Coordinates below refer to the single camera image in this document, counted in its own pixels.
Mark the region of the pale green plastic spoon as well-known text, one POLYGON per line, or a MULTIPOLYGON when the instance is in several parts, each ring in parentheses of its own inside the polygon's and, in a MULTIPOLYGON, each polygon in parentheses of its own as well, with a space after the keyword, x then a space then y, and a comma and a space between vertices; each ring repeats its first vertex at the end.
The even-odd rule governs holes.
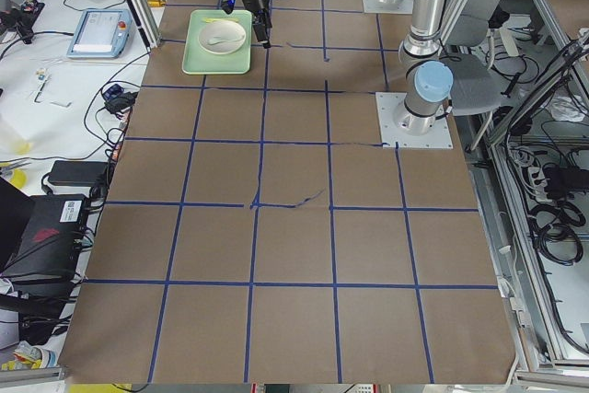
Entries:
POLYGON ((235 37, 232 37, 232 38, 228 38, 228 37, 221 37, 221 36, 214 36, 214 37, 211 37, 211 38, 210 38, 210 39, 207 41, 207 43, 208 43, 209 45, 216 45, 216 44, 221 44, 221 43, 226 43, 226 42, 237 42, 237 41, 244 40, 244 39, 245 39, 245 37, 246 37, 246 35, 245 35, 245 34, 243 34, 243 35, 238 35, 238 36, 235 36, 235 37))

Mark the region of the yellow plastic fork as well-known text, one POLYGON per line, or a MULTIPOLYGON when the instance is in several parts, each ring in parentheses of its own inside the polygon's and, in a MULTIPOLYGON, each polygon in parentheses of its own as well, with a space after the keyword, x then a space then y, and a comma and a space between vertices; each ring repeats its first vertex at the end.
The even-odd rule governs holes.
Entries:
POLYGON ((226 23, 239 23, 239 19, 235 17, 228 17, 228 18, 221 18, 221 17, 204 17, 202 19, 203 23, 216 23, 216 22, 226 22, 226 23))

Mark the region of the black power adapter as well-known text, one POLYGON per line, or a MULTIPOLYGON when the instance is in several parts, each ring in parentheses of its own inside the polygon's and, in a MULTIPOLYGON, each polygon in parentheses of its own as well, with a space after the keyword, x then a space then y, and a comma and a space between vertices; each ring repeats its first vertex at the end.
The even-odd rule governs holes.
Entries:
POLYGON ((91 187, 107 169, 106 162, 57 160, 48 181, 54 186, 91 187))

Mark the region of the blue teach pendant near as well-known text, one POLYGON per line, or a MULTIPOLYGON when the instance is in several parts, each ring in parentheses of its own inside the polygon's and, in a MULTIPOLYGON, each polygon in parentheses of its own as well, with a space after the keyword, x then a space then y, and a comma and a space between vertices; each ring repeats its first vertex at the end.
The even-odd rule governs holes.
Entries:
POLYGON ((66 56, 71 59, 116 58, 126 46, 132 25, 128 9, 87 9, 79 20, 66 56))

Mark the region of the white round plate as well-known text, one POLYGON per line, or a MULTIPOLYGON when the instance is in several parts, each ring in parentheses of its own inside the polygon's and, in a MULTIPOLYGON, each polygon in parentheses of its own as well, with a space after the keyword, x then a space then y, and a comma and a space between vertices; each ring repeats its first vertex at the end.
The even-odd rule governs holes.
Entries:
POLYGON ((206 23, 198 34, 200 46, 212 54, 226 55, 236 52, 245 43, 247 33, 238 23, 218 20, 206 23))

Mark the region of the black computer box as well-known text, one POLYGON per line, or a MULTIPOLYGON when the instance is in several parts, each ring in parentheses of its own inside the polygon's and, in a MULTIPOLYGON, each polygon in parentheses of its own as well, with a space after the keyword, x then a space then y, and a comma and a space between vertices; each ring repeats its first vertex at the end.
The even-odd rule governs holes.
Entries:
POLYGON ((88 216, 83 194, 28 196, 1 181, 1 276, 14 283, 74 278, 88 216))

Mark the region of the light green tray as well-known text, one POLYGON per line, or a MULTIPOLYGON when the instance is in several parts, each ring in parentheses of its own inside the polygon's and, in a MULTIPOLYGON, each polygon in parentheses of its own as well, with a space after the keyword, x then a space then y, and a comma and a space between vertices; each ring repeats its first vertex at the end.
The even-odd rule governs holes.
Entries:
POLYGON ((182 71, 188 75, 241 75, 250 67, 252 15, 247 10, 235 10, 228 15, 223 10, 197 9, 191 12, 182 71), (204 17, 235 17, 246 31, 247 37, 243 46, 236 52, 217 55, 204 50, 198 40, 198 34, 206 23, 204 17))

